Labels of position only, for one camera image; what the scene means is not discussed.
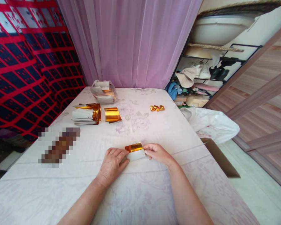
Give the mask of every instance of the clear plastic bag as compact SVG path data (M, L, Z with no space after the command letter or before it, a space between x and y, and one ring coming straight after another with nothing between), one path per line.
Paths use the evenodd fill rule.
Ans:
M211 138L216 144L224 143L234 138L239 132L239 126L220 111L205 108L182 108L191 127L201 138Z
M111 81L95 80L91 93L100 104L113 104L117 99L116 88Z

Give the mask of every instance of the right hand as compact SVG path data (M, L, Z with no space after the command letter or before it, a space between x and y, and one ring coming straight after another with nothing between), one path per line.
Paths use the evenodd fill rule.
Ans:
M176 160L160 144L146 144L143 149L149 156L149 160L153 158L168 168L170 168L172 164L177 163Z

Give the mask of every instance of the left hand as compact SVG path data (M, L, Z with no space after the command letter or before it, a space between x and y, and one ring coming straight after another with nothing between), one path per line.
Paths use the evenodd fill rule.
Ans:
M106 151L100 171L96 177L101 185L108 188L118 178L130 161L127 159L120 164L128 154L128 151L119 148L109 148Z

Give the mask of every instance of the tile floor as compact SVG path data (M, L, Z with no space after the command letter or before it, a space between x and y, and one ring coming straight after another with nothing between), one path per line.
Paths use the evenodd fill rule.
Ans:
M219 145L241 178L230 178L260 224L281 224L281 186L232 140Z

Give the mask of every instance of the white wall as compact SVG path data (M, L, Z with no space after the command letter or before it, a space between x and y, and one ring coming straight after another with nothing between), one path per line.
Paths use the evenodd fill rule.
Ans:
M199 13L204 10L217 8L228 4L248 1L252 0L204 0L199 10ZM256 20L257 21L249 29L242 32L238 37L236 37L226 46L229 47L232 43L264 45L281 28L281 6L267 14L256 18ZM248 47L239 46L238 48L244 49L245 51L243 53L228 52L226 56L237 57L246 60L254 51L253 48ZM225 80L232 76L234 72L239 68L239 66L240 63L236 63L231 67L225 67L226 69L230 70L229 75L226 77ZM210 81L208 84L218 86L221 84L221 82Z

